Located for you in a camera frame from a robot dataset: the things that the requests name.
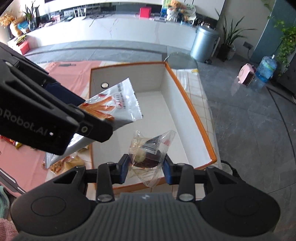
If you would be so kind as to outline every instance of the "clear plastic bag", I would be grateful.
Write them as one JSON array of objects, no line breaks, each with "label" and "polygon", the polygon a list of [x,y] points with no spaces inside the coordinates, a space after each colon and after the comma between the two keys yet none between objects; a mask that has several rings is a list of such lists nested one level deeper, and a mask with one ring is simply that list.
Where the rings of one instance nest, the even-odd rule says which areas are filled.
[{"label": "clear plastic bag", "polygon": [[176,132],[170,130],[154,138],[145,138],[135,131],[129,148],[130,172],[135,174],[147,187],[154,187],[162,173],[162,165]]}]

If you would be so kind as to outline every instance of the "barcode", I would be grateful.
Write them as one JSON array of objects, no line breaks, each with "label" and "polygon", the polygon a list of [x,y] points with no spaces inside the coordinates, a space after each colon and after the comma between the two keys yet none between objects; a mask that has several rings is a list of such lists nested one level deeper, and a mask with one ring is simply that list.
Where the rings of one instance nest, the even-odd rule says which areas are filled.
[{"label": "barcode", "polygon": [[161,135],[156,136],[156,137],[146,141],[146,143],[144,145],[142,145],[142,148],[145,148],[147,152],[156,155],[157,150],[160,145],[160,141],[161,141]]}]

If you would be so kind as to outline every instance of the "red box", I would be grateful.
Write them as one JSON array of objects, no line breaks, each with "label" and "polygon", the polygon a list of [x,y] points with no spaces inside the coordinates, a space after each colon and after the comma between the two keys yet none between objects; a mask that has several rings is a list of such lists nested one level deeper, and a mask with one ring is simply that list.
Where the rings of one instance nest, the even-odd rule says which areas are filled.
[{"label": "red box", "polygon": [[20,51],[22,52],[22,55],[27,53],[30,48],[29,48],[29,43],[27,40],[25,40],[22,44],[19,45]]},{"label": "red box", "polygon": [[140,18],[149,18],[151,14],[151,7],[140,8]]}]

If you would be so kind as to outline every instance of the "pink tablecloth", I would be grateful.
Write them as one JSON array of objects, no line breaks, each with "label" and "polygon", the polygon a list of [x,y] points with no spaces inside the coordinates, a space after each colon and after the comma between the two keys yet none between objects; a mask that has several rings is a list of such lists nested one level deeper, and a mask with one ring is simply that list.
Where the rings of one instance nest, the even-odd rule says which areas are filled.
[{"label": "pink tablecloth", "polygon": [[[51,63],[46,71],[63,86],[83,98],[88,97],[88,85],[91,68],[98,67],[101,61],[65,62],[70,66],[62,66],[61,62]],[[0,140],[0,177],[1,185],[18,197],[44,183],[48,170],[42,167],[45,153],[35,151],[28,146],[18,150],[4,140]]]}]

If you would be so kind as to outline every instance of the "white snack bag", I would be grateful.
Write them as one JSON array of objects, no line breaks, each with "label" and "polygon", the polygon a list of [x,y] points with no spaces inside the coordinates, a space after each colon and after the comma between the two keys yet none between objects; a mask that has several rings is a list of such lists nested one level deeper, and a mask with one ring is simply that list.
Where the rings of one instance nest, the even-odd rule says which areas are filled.
[{"label": "white snack bag", "polygon": [[[139,103],[129,78],[104,90],[100,94],[91,97],[89,100],[81,104],[79,108],[98,119],[107,121],[113,127],[113,131],[136,120],[142,119]],[[46,153],[45,168],[49,168],[52,164],[82,149],[92,142],[94,142],[94,140],[90,138],[74,134],[63,155],[58,156]]]}]

